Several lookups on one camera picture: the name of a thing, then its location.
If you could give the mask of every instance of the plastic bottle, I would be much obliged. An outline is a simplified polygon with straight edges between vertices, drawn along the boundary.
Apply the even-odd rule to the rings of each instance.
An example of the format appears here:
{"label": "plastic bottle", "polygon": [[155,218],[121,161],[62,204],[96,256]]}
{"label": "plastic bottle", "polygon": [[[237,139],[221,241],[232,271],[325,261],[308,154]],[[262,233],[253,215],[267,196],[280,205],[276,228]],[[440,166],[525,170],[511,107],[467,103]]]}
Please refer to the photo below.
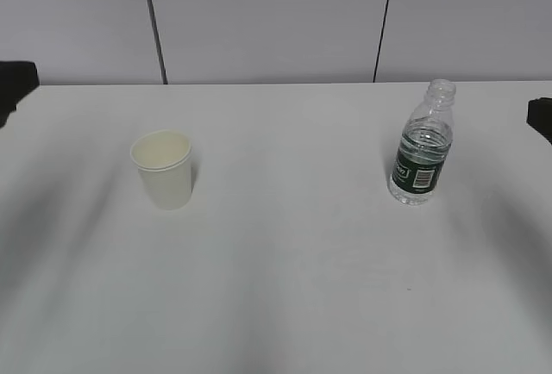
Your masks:
{"label": "plastic bottle", "polygon": [[452,144],[456,87],[446,79],[431,82],[423,102],[403,129],[389,191],[400,202],[427,202]]}

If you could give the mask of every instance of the paper cup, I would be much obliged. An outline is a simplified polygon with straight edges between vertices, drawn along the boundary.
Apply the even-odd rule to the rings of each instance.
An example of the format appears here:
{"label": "paper cup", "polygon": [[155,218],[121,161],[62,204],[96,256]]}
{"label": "paper cup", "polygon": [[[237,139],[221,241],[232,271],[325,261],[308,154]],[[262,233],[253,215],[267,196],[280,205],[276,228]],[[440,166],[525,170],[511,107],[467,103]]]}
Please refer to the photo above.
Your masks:
{"label": "paper cup", "polygon": [[158,208],[174,210],[190,200],[190,154],[190,140],[171,130],[147,134],[130,149],[146,193]]}

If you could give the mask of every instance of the table surface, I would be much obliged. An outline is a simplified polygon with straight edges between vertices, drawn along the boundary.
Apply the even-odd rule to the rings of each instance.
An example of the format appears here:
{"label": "table surface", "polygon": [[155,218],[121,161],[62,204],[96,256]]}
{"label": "table surface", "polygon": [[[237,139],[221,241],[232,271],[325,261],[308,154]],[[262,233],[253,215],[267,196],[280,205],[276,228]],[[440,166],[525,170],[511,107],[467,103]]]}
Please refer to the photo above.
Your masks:
{"label": "table surface", "polygon": [[[386,176],[425,84],[50,86],[0,131],[6,374],[552,372],[552,82],[459,83],[436,195]],[[193,142],[151,206],[142,134]]]}

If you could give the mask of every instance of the green label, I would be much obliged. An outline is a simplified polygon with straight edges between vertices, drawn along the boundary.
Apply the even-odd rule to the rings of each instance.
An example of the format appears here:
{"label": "green label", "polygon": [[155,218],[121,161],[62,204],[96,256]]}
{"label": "green label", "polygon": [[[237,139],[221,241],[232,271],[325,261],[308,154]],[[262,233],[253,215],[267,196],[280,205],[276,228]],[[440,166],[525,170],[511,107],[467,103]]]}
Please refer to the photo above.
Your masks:
{"label": "green label", "polygon": [[402,190],[421,195],[435,189],[444,161],[434,165],[420,165],[397,152],[392,180]]}

